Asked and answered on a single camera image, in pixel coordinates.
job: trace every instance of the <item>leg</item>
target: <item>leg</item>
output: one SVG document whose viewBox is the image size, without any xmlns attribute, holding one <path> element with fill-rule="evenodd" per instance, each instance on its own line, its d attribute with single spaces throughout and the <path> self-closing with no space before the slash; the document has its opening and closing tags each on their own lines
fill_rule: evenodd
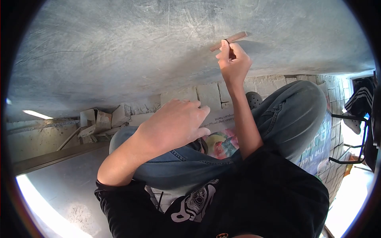
<svg viewBox="0 0 381 238">
<path fill-rule="evenodd" d="M 292 82 L 252 110 L 264 143 L 295 163 L 314 138 L 327 110 L 324 93 L 309 81 Z"/>
<path fill-rule="evenodd" d="M 126 126 L 118 131 L 111 139 L 109 153 L 132 136 L 136 129 L 136 126 Z M 148 186 L 171 194 L 184 195 L 194 187 L 234 168 L 235 164 L 230 158 L 218 160 L 183 146 L 141 165 L 136 170 L 134 179 L 145 181 Z"/>
</svg>

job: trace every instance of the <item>fluorescent light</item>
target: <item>fluorescent light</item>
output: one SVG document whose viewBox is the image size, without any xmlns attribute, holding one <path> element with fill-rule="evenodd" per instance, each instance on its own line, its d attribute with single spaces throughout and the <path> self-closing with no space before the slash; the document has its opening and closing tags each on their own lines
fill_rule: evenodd
<svg viewBox="0 0 381 238">
<path fill-rule="evenodd" d="M 55 233 L 63 238 L 91 238 L 91 235 L 70 223 L 54 210 L 25 174 L 17 176 L 16 180 L 30 209 Z"/>
<path fill-rule="evenodd" d="M 23 110 L 23 112 L 32 116 L 43 118 L 43 119 L 53 119 L 53 117 L 48 117 L 48 116 L 42 115 L 41 113 L 31 111 L 31 110 Z"/>
</svg>

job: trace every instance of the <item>hand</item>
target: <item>hand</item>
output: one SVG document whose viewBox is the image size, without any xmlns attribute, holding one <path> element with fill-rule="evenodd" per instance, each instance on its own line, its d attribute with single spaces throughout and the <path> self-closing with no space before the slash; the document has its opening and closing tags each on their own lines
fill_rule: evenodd
<svg viewBox="0 0 381 238">
<path fill-rule="evenodd" d="M 209 135 L 209 129 L 199 127 L 210 108 L 200 105 L 200 101 L 172 99 L 143 122 L 134 136 L 159 156 Z"/>
<path fill-rule="evenodd" d="M 221 44 L 221 52 L 216 55 L 216 58 L 219 59 L 218 64 L 226 86 L 228 89 L 243 88 L 246 74 L 253 62 L 237 43 L 228 44 L 226 40 L 222 40 Z M 233 50 L 236 59 L 229 57 L 230 48 Z"/>
</svg>

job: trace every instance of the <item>graphic print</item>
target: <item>graphic print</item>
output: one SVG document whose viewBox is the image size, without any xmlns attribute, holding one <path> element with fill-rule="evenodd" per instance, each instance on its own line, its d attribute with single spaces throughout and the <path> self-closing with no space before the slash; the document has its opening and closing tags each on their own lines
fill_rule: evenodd
<svg viewBox="0 0 381 238">
<path fill-rule="evenodd" d="M 171 214 L 174 222 L 191 220 L 201 222 L 205 216 L 205 210 L 213 200 L 216 188 L 213 186 L 218 183 L 218 179 L 213 179 L 202 188 L 186 196 L 180 203 L 180 211 Z"/>
</svg>

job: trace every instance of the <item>gray concrete wall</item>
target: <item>gray concrete wall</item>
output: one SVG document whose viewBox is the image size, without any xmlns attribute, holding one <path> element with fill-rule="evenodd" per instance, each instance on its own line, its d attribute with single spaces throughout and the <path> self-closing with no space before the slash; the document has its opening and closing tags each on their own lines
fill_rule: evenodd
<svg viewBox="0 0 381 238">
<path fill-rule="evenodd" d="M 367 41 L 341 0 L 49 0 L 16 58 L 8 107 L 78 116 L 221 80 L 209 47 L 239 31 L 248 76 L 368 74 Z"/>
</svg>

